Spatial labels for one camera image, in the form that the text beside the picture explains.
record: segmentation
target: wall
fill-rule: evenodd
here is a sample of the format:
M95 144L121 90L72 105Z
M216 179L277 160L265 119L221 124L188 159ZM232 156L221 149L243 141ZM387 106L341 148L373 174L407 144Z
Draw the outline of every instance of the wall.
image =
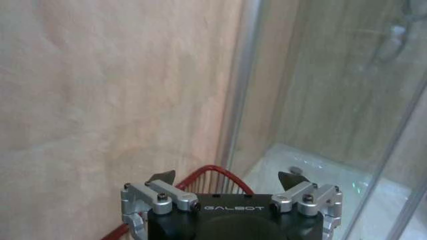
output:
M280 94L297 0L264 0L256 56L247 86L231 171L244 176L275 141L275 104Z
M99 239L125 182L213 162L240 6L1 1L1 238Z
M396 1L308 1L304 11L276 140L371 172L425 71L427 22L412 25L399 57L380 63L379 43L403 22Z

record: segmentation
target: silver metal bracket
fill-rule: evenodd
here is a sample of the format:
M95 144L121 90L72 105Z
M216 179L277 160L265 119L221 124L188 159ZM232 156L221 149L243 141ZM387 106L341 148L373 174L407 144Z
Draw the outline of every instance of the silver metal bracket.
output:
M275 204L279 213L287 213L292 210L293 203L301 199L304 194L313 191L315 186L311 182L303 181L284 193L271 196L271 202Z
M323 240L332 239L333 229L341 224L343 193L337 186L325 184L320 188L311 182L301 182L288 191L271 196L271 203L279 213L292 210L296 203L297 211L304 216L323 214Z
M168 214L172 211L172 203L176 203L181 211L200 210L197 196L179 190L161 180L153 180L145 184L127 183L121 189L120 198L121 221L128 225L131 235L136 240L148 239L149 210L157 215Z
M184 192L176 187L171 186L161 180L149 182L149 188L159 193L165 193L171 198L179 210L191 212L200 210L200 204L196 194Z

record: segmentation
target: black screw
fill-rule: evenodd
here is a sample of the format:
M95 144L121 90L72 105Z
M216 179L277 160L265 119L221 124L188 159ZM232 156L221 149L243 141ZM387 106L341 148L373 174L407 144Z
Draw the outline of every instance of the black screw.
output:
M168 200L168 196L164 192L157 194L157 201L165 201Z
M191 204L189 209L191 209L192 212L199 212L200 209L201 209L200 202L193 202L193 203Z
M305 202L305 203L312 203L315 198L313 198L313 195L311 194L304 194L304 196L301 196L301 200Z

